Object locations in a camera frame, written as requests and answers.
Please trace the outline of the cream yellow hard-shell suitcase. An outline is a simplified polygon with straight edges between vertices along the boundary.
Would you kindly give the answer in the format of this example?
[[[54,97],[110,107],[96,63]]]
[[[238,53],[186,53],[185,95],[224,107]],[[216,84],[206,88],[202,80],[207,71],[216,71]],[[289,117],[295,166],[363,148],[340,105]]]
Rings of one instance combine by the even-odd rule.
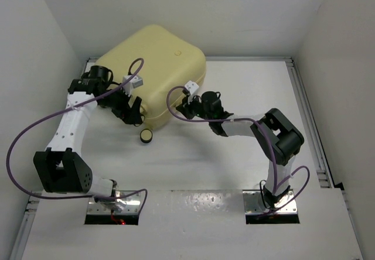
[[[152,140],[154,129],[171,119],[170,107],[182,102],[181,89],[189,81],[202,85],[206,75],[206,57],[196,46],[182,40],[159,25],[148,25],[135,32],[101,56],[96,65],[113,72],[114,81],[122,82],[128,72],[137,67],[131,63],[143,58],[144,65],[137,74],[143,85],[132,91],[131,104],[139,97],[144,129],[143,143]]]

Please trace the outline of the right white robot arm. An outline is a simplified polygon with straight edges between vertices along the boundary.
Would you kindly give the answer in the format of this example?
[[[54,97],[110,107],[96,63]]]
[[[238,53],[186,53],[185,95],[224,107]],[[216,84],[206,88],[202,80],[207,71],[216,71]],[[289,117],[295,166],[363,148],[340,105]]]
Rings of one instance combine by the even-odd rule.
[[[265,185],[261,187],[263,206],[275,211],[276,204],[290,190],[292,164],[304,144],[301,132],[277,108],[255,120],[225,111],[219,92],[207,91],[197,96],[184,88],[183,93],[185,97],[176,110],[187,120],[200,118],[218,136],[249,136],[257,140],[270,162]]]

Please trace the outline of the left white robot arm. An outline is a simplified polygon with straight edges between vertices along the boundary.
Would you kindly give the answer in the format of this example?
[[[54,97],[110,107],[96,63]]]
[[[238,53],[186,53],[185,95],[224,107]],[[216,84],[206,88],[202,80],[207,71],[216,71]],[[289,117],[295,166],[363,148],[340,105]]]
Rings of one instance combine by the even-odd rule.
[[[44,190],[48,193],[78,193],[111,200],[116,182],[96,176],[81,157],[84,134],[93,111],[111,109],[122,122],[140,125],[141,98],[130,103],[131,93],[143,85],[137,73],[128,73],[113,85],[113,72],[103,66],[92,66],[80,78],[72,80],[68,89],[66,112],[52,140],[44,151],[38,151],[33,163]]]

